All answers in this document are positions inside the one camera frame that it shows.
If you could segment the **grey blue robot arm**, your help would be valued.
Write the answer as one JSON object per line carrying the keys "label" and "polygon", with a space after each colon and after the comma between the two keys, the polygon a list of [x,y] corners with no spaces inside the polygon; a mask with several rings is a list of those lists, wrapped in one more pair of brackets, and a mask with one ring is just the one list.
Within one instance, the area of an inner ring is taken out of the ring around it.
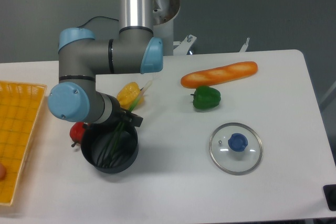
{"label": "grey blue robot arm", "polygon": [[163,69],[163,41],[154,36],[152,0],[120,0],[119,35],[96,40],[85,28],[59,36],[59,82],[48,97],[50,112],[69,122],[113,124],[142,118],[96,90],[100,74],[151,73]]}

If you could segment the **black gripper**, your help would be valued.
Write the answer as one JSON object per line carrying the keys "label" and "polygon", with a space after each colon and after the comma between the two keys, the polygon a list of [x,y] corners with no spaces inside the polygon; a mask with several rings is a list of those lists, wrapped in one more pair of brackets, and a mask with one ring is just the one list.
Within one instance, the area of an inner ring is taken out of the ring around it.
{"label": "black gripper", "polygon": [[[127,122],[133,127],[140,127],[143,117],[133,113],[127,113],[126,109],[120,107],[119,101],[114,97],[104,97],[104,111],[102,114],[102,124],[112,125],[117,122]],[[84,130],[91,129],[93,124],[83,123]]]}

